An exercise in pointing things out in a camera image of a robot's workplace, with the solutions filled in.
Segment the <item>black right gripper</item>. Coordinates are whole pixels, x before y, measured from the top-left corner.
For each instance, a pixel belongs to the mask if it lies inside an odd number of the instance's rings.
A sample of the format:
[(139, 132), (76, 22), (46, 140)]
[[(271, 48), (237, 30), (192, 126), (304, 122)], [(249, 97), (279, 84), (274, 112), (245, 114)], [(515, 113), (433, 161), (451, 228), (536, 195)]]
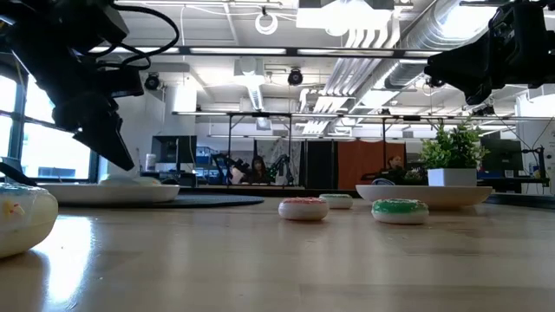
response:
[(466, 104), (478, 105), (494, 89), (520, 84), (507, 60), (513, 47), (511, 39), (487, 31), (475, 42), (430, 56), (424, 73), (433, 87), (449, 84), (464, 94)]

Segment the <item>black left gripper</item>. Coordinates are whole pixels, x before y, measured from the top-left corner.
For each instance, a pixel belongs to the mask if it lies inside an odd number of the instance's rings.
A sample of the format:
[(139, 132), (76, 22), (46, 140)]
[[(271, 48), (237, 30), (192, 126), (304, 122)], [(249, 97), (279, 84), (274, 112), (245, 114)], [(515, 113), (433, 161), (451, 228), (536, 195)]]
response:
[(75, 140), (129, 171), (134, 161), (121, 137), (123, 119), (116, 113), (114, 99), (143, 94), (137, 68), (85, 69), (68, 74), (56, 85), (52, 118), (60, 128), (76, 131)]

